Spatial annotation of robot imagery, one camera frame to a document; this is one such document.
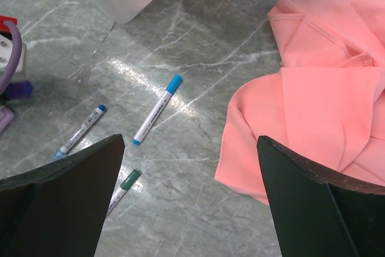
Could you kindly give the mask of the blue cap white marker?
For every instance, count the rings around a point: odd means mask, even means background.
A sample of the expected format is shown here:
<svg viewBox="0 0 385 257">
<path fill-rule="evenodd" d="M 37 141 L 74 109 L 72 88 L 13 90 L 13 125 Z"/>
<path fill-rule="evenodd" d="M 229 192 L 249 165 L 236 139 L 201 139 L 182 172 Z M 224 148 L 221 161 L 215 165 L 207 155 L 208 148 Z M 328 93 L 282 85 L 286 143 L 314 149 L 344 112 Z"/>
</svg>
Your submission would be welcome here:
<svg viewBox="0 0 385 257">
<path fill-rule="evenodd" d="M 178 87 L 181 85 L 182 81 L 183 78 L 180 75 L 174 76 L 167 88 L 163 91 L 161 97 L 159 98 L 155 106 L 147 115 L 146 119 L 144 120 L 138 131 L 135 133 L 132 139 L 133 144 L 140 145 L 142 143 L 142 141 L 145 139 L 160 114 L 163 112 L 164 108 L 167 106 L 172 96 L 175 94 Z"/>
</svg>

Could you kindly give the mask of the green cap white marker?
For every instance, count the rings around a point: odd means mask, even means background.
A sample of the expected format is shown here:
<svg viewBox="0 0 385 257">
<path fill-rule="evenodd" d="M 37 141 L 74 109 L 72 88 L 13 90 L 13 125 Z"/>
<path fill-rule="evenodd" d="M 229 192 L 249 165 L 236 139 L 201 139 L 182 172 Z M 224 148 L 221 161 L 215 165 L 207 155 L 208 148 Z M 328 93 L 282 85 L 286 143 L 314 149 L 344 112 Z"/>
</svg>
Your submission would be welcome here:
<svg viewBox="0 0 385 257">
<path fill-rule="evenodd" d="M 122 197 L 131 189 L 131 187 L 136 183 L 136 181 L 141 176 L 141 171 L 133 169 L 130 174 L 127 175 L 125 180 L 119 185 L 118 189 L 112 194 L 111 201 L 106 215 L 108 215 L 112 209 L 119 203 Z"/>
</svg>

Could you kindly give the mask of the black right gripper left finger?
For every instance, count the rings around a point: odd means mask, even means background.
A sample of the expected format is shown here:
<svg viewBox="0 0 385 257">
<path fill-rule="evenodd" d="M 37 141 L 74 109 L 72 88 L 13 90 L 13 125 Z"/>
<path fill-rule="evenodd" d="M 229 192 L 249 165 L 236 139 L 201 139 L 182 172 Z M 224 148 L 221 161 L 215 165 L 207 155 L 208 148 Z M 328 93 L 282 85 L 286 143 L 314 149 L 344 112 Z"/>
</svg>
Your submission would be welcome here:
<svg viewBox="0 0 385 257">
<path fill-rule="evenodd" d="M 1 256 L 94 256 L 124 151 L 114 134 L 1 179 Z"/>
</svg>

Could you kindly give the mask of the thin blue pen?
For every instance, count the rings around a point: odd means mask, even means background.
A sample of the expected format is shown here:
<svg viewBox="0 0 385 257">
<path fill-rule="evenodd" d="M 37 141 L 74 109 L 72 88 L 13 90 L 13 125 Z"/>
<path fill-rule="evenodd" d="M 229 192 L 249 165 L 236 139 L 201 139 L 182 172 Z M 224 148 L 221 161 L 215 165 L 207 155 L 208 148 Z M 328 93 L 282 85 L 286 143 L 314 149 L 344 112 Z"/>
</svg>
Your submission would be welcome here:
<svg viewBox="0 0 385 257">
<path fill-rule="evenodd" d="M 107 111 L 105 105 L 99 105 L 94 111 L 87 117 L 83 124 L 77 129 L 74 135 L 55 153 L 53 161 L 64 158 L 74 145 L 85 135 L 85 133 L 102 117 Z"/>
</svg>

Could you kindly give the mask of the purple black highlighter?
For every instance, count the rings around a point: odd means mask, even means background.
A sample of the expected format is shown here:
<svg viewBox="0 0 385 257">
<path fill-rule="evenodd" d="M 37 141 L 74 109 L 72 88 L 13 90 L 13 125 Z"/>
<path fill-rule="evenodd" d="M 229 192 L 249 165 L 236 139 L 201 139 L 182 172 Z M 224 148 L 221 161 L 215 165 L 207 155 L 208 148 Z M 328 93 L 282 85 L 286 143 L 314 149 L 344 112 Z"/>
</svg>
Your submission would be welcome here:
<svg viewBox="0 0 385 257">
<path fill-rule="evenodd" d="M 32 84 L 29 81 L 11 82 L 1 94 L 1 105 L 16 99 L 29 98 L 32 95 Z"/>
</svg>

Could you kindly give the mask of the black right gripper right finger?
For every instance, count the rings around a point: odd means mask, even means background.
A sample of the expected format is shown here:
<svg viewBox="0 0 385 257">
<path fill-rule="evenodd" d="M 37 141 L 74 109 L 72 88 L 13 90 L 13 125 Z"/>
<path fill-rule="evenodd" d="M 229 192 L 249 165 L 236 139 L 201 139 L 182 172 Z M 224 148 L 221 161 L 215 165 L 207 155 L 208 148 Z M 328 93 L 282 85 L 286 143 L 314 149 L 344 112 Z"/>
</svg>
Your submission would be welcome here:
<svg viewBox="0 0 385 257">
<path fill-rule="evenodd" d="M 268 136 L 260 170 L 282 256 L 384 256 L 384 187 L 344 175 Z"/>
</svg>

